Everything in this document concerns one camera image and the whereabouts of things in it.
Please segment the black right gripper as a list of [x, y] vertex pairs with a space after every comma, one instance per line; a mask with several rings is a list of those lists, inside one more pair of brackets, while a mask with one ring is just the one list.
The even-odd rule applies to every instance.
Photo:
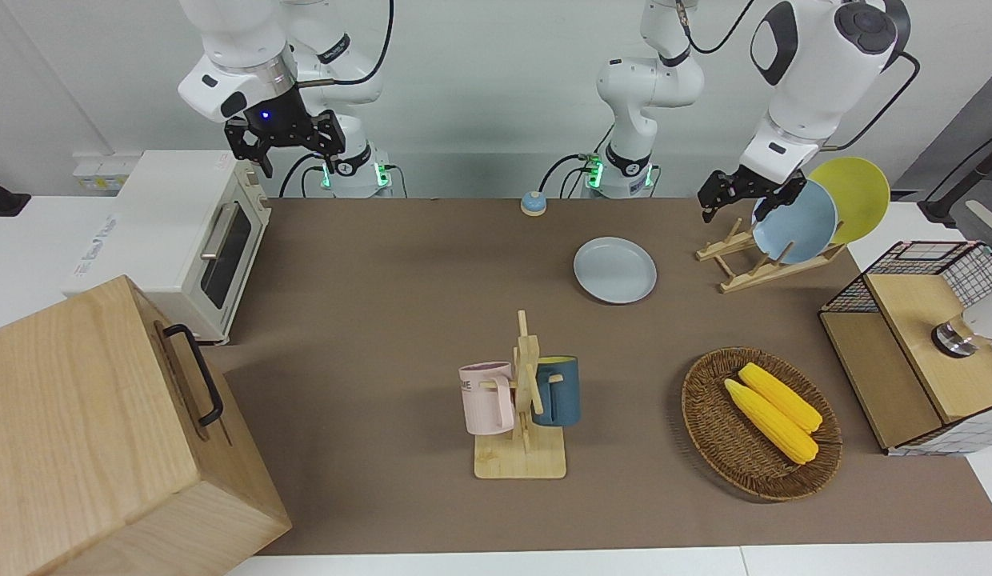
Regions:
[[268, 154], [272, 146], [301, 146], [320, 154], [328, 166], [346, 152], [346, 136], [334, 110], [312, 116], [301, 91], [291, 87], [276, 98], [244, 110], [245, 119], [226, 120], [226, 141], [237, 160], [250, 161], [272, 178], [275, 169]]

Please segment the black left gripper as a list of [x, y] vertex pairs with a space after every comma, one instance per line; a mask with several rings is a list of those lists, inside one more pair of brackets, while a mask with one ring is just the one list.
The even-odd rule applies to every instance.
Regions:
[[720, 208], [736, 202], [736, 195], [741, 199], [762, 198], [756, 205], [756, 220], [764, 222], [771, 211], [796, 201], [806, 186], [806, 176], [800, 175], [800, 169], [796, 169], [775, 182], [745, 164], [738, 165], [733, 174], [715, 170], [698, 190], [703, 222], [711, 222]]

